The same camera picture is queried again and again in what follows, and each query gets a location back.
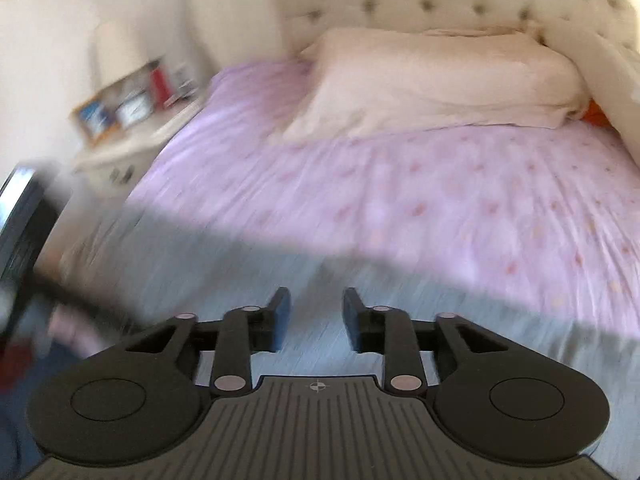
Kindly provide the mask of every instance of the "nightstand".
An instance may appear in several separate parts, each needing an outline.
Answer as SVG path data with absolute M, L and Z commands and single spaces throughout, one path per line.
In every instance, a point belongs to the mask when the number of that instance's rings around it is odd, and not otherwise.
M 125 132 L 113 134 L 76 156 L 74 171 L 86 177 L 98 196 L 126 198 L 172 137 L 202 110 L 204 101 L 199 97 L 178 102 Z

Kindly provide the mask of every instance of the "purple bed sheet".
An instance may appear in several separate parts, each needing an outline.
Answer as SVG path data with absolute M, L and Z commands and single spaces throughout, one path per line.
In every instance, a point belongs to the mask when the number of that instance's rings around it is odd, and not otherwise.
M 616 132 L 574 121 L 266 142 L 309 71 L 221 72 L 129 202 L 197 230 L 382 258 L 640 337 L 640 171 Z

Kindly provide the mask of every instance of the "lampshade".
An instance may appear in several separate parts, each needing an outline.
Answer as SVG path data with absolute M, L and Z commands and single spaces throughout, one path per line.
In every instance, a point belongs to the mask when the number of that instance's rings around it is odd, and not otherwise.
M 125 23 L 106 22 L 95 31 L 100 89 L 124 79 L 149 62 L 135 32 Z

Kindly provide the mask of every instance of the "wall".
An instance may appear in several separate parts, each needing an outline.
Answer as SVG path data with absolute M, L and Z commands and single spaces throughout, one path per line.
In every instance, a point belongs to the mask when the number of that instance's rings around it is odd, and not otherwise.
M 92 34 L 113 18 L 132 23 L 151 56 L 210 77 L 186 0 L 0 0 L 0 181 L 20 160 L 68 164 L 81 149 L 68 117 L 94 94 Z

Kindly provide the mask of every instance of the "picture frame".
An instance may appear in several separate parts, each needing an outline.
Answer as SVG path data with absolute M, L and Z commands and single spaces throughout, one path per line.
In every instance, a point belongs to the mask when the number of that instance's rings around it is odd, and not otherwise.
M 94 96 L 74 108 L 71 113 L 89 146 L 95 146 L 119 130 L 117 122 L 103 104 L 100 96 Z

